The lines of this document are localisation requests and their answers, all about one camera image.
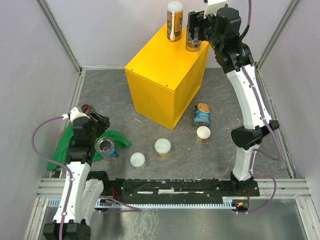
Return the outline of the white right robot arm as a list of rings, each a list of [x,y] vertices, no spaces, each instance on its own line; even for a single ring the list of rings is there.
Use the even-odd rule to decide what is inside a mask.
[[[225,0],[208,0],[203,11],[189,12],[186,41],[197,47],[206,41],[214,50],[215,59],[231,82],[243,117],[243,125],[231,131],[236,145],[235,166],[225,185],[236,196],[254,187],[253,164],[263,138],[280,124],[268,113],[256,81],[255,62],[249,46],[243,38],[249,31],[246,25],[240,33],[242,19],[238,10],[229,7]]]

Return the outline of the blue yellow can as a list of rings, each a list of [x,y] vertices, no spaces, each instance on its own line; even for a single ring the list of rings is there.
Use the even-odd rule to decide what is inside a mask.
[[[202,41],[199,40],[199,28],[195,27],[192,30],[193,36],[190,32],[190,27],[187,26],[185,48],[190,52],[197,52],[201,48]]]

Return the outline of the tall can with white spoon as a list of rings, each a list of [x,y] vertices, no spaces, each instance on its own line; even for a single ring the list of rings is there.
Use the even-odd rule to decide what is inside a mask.
[[[182,36],[183,25],[183,4],[179,1],[172,1],[167,5],[167,38],[178,41]]]

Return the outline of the small can white lid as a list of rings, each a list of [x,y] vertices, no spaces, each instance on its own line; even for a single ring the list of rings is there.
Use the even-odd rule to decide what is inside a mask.
[[[196,141],[200,144],[206,144],[211,135],[211,130],[207,126],[200,126],[196,130]]]

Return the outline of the blue soup can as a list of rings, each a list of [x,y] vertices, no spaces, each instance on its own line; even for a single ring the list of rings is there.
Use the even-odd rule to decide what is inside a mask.
[[[201,126],[210,127],[210,106],[206,103],[198,103],[194,107],[193,126],[199,128]]]

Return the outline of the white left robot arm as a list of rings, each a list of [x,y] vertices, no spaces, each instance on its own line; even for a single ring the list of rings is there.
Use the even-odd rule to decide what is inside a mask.
[[[110,126],[109,118],[74,107],[67,114],[73,137],[66,152],[66,177],[58,209],[43,227],[47,240],[89,240],[90,221],[100,195],[111,189],[105,171],[92,171],[95,141]]]

